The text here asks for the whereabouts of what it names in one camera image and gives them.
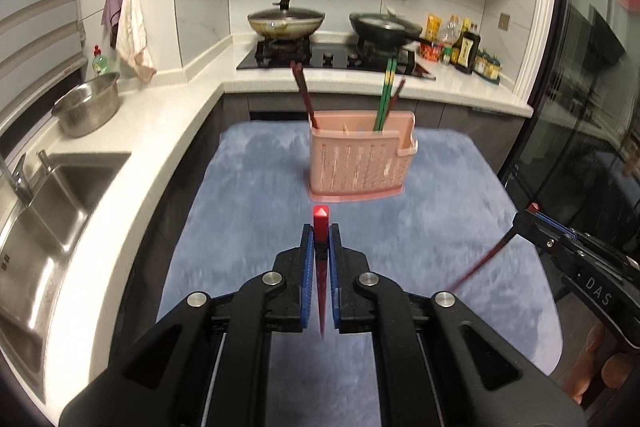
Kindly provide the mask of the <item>person's right hand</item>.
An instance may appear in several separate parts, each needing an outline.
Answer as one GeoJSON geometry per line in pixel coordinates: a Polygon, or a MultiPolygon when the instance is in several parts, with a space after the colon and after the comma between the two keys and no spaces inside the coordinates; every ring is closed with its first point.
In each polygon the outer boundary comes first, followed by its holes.
{"type": "Polygon", "coordinates": [[[608,331],[602,323],[594,324],[563,383],[563,390],[578,404],[587,392],[593,378],[599,375],[603,384],[611,389],[620,389],[639,363],[638,355],[615,353],[605,362],[597,361],[597,354],[608,331]]]}

